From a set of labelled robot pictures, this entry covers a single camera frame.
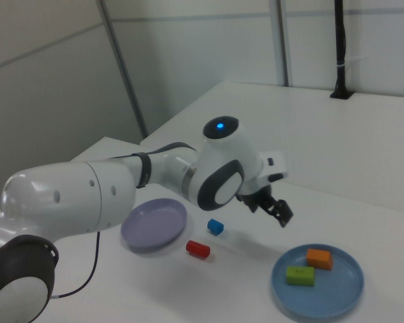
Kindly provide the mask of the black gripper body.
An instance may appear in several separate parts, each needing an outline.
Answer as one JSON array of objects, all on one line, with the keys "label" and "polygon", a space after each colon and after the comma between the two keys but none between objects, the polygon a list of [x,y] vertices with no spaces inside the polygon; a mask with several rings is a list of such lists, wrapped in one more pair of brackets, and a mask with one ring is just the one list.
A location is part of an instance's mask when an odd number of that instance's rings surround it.
[{"label": "black gripper body", "polygon": [[267,214],[273,214],[273,197],[271,186],[267,185],[252,194],[236,194],[238,201],[244,203],[252,213],[261,208]]}]

